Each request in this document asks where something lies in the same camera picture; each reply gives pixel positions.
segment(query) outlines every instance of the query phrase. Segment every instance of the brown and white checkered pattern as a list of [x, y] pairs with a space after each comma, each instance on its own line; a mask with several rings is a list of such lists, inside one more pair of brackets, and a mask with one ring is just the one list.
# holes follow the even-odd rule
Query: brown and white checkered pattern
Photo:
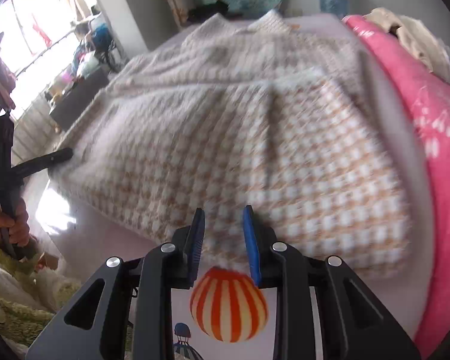
[[75, 155], [53, 181], [157, 242], [202, 207], [202, 259], [222, 267], [248, 269], [242, 210], [252, 204], [307, 256], [396, 272], [407, 205], [358, 53], [280, 21], [271, 13], [237, 31], [215, 16], [185, 45], [131, 61], [67, 133], [61, 147]]

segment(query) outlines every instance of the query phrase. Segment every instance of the pink tablecloth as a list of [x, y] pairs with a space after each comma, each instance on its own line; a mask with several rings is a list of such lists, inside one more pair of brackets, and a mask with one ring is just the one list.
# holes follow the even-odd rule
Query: pink tablecloth
[[450, 330], [450, 85], [403, 49], [398, 40], [361, 16], [343, 21], [372, 51], [396, 85], [420, 137], [435, 206], [435, 266], [427, 307], [415, 336], [423, 358]]

